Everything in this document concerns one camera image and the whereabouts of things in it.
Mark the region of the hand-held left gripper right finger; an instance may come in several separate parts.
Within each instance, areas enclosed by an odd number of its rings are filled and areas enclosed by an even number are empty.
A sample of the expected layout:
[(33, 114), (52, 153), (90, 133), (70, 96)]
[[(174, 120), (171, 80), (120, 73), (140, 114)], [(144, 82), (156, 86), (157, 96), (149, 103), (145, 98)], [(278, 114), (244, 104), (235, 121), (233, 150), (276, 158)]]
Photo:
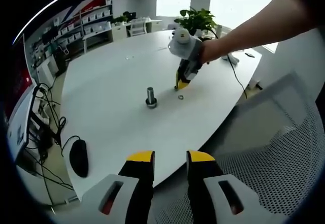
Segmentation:
[(223, 174), (214, 157), (188, 150), (186, 167), (194, 223), (264, 223), (257, 193)]

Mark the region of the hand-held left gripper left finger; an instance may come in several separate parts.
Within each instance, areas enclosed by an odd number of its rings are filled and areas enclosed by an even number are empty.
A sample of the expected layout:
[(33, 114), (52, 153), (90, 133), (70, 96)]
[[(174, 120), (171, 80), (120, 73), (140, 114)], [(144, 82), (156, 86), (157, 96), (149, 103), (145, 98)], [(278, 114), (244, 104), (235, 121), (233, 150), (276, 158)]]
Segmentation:
[(155, 152), (127, 157), (120, 172), (110, 174), (82, 197), (82, 223), (147, 223), (153, 197)]

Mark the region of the person's right hand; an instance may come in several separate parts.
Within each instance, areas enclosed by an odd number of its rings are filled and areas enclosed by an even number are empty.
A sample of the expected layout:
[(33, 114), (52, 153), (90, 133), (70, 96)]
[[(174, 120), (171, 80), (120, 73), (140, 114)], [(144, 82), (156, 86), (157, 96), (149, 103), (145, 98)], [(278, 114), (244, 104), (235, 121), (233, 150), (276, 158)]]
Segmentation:
[(220, 40), (206, 40), (202, 43), (200, 62), (209, 63), (223, 56), (223, 48)]

